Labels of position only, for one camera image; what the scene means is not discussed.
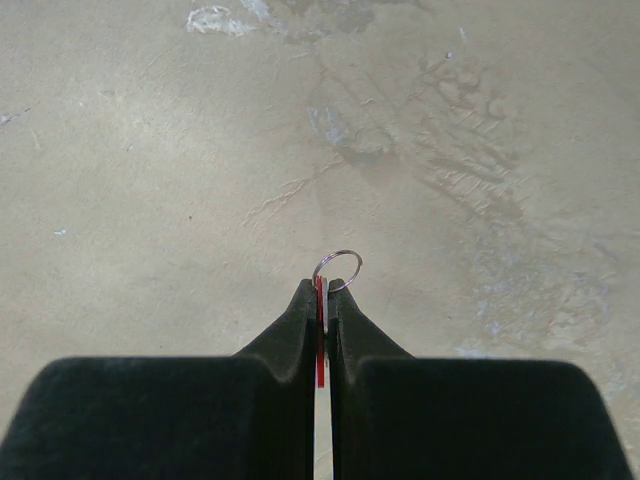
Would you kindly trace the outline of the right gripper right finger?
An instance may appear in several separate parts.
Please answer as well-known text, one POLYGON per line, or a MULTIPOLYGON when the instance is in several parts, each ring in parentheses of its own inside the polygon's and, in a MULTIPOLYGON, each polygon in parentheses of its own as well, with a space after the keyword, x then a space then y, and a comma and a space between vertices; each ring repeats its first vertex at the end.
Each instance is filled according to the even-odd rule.
POLYGON ((591 378, 554 360, 420 358, 330 284, 338 479, 629 479, 591 378))

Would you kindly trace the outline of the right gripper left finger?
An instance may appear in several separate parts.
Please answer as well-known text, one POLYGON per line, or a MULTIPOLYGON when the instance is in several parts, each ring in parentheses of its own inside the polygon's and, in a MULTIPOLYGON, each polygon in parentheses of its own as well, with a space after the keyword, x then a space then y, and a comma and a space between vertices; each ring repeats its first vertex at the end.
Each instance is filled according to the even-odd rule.
POLYGON ((67 357, 32 380, 5 479, 309 479, 316 291, 230 356, 67 357))

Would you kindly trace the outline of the red tag key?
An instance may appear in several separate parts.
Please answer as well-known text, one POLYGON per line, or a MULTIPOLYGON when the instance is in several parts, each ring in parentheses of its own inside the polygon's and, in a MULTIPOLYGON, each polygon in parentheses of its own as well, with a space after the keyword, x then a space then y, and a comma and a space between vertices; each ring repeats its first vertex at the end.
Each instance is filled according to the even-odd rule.
POLYGON ((328 336, 328 305, 329 295, 347 288, 359 275, 363 259, 353 250, 343 249, 325 256, 314 268, 311 277, 312 286, 316 291, 316 325, 317 325, 317 352, 316 352, 316 382, 322 389, 326 386, 328 358, 326 353, 326 339, 328 336), (321 270, 332 260, 341 256, 353 256, 356 259, 356 268, 351 277, 342 285, 330 288, 328 280, 321 275, 321 270))

